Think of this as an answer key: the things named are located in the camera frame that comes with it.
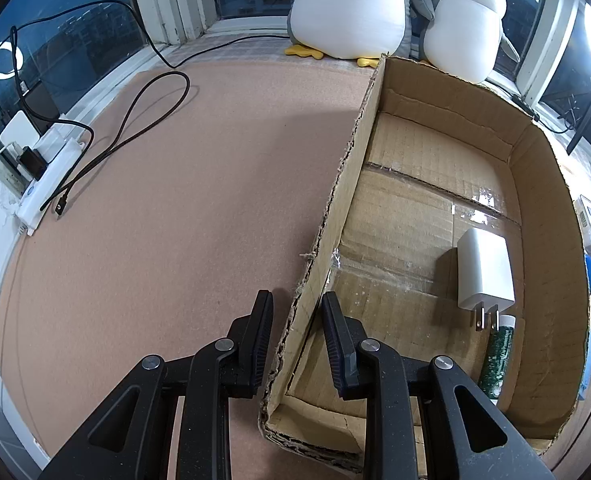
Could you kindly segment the green glitter tube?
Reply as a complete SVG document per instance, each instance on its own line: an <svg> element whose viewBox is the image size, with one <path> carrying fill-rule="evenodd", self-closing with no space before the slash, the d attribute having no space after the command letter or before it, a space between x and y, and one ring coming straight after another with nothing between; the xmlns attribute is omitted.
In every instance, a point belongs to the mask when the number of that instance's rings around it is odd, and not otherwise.
<svg viewBox="0 0 591 480"><path fill-rule="evenodd" d="M487 341L478 386L494 404L497 404L501 397L516 324L517 319L513 315L501 314L498 325L492 328Z"/></svg>

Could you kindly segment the white USB wall charger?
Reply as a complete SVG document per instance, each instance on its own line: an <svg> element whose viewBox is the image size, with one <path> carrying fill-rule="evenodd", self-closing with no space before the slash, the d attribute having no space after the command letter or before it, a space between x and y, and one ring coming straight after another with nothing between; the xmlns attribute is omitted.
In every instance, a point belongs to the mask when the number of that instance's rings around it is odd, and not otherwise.
<svg viewBox="0 0 591 480"><path fill-rule="evenodd" d="M516 303L515 285L506 240L501 235L470 228L457 242L457 304L474 316L477 332L491 315L494 330L501 312Z"/></svg>

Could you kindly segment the cardboard box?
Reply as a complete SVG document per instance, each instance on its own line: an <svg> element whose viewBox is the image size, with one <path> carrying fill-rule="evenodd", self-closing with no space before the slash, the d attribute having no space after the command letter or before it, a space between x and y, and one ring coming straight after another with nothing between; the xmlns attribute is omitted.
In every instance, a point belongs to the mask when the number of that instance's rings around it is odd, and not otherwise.
<svg viewBox="0 0 591 480"><path fill-rule="evenodd" d="M547 136L484 87L387 58L369 81L261 403L263 436L351 472L366 405L333 388L315 308L327 290L404 356L480 374L487 333L457 304L456 245L504 237L517 341L501 410L544 453L575 410L589 295L581 230Z"/></svg>

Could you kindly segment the blue round tape measure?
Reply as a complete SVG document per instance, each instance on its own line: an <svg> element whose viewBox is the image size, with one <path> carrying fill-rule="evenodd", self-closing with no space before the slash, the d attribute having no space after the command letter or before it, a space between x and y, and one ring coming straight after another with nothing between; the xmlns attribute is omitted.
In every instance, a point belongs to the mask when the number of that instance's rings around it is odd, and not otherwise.
<svg viewBox="0 0 591 480"><path fill-rule="evenodd" d="M588 252L584 252L584 262L587 275L588 293L591 295L591 255Z"/></svg>

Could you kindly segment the white card pack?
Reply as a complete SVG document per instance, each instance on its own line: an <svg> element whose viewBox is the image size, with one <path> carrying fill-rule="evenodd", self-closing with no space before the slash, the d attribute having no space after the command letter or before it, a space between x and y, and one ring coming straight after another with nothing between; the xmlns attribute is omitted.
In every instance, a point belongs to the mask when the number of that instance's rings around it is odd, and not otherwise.
<svg viewBox="0 0 591 480"><path fill-rule="evenodd" d="M591 200L580 195L574 201L574 208L579 220L584 248L591 254Z"/></svg>

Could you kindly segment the white power strip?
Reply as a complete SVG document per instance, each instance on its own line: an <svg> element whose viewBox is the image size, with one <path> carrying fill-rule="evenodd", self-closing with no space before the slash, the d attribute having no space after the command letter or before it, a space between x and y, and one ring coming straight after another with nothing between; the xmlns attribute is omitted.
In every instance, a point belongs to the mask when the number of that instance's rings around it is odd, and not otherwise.
<svg viewBox="0 0 591 480"><path fill-rule="evenodd" d="M26 188L16 209L16 217L26 234L32 235L38 228L45 214L43 204L82 154L83 133L80 127L56 124L35 144L34 151L46 160L47 167L44 174Z"/></svg>

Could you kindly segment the black power adapter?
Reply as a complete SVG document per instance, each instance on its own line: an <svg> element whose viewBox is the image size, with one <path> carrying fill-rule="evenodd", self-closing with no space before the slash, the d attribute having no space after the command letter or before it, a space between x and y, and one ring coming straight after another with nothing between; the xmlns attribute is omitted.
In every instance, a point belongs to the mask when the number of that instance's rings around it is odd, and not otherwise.
<svg viewBox="0 0 591 480"><path fill-rule="evenodd" d="M18 161L34 180L40 180L48 167L44 157L30 146L22 149Z"/></svg>

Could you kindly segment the white power adapter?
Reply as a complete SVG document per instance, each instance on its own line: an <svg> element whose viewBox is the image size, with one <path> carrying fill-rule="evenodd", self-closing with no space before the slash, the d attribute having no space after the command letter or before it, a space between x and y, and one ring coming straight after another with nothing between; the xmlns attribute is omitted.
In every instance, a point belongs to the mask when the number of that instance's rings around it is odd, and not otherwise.
<svg viewBox="0 0 591 480"><path fill-rule="evenodd" d="M0 133L0 143L4 146L15 145L23 148L33 148L40 140L40 134L23 110L12 116L11 120Z"/></svg>

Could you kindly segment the small grey penguin plush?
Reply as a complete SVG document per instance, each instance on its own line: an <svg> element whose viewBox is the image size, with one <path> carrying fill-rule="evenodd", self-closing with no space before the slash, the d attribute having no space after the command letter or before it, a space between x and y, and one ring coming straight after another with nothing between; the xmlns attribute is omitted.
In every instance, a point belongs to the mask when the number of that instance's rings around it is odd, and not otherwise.
<svg viewBox="0 0 591 480"><path fill-rule="evenodd" d="M445 73L480 84L493 72L497 53L520 54L506 36L506 0L432 0L433 19L423 32L423 57Z"/></svg>

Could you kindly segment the black stand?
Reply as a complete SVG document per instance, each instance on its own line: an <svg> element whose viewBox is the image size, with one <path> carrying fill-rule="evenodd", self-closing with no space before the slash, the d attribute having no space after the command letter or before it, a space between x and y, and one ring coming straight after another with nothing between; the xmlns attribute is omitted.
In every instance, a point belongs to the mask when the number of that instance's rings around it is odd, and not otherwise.
<svg viewBox="0 0 591 480"><path fill-rule="evenodd" d="M574 151L574 149L577 147L577 144L580 143L580 140L583 138L584 133L586 132L587 127L590 122L591 122L591 104L589 104L589 107L588 107L586 113L584 114L584 116L580 122L580 125L578 125L574 129L573 137L571 138L569 144L565 148L565 151L567 152L568 155L571 155L572 152Z"/></svg>

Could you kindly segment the large grey penguin plush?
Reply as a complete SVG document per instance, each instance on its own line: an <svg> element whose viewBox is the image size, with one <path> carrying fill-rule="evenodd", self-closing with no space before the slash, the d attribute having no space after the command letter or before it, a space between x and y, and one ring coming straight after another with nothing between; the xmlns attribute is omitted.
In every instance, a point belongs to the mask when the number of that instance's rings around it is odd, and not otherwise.
<svg viewBox="0 0 591 480"><path fill-rule="evenodd" d="M434 18L432 0L294 0L287 16L286 55L324 56L377 67L381 56L407 58L411 19Z"/></svg>

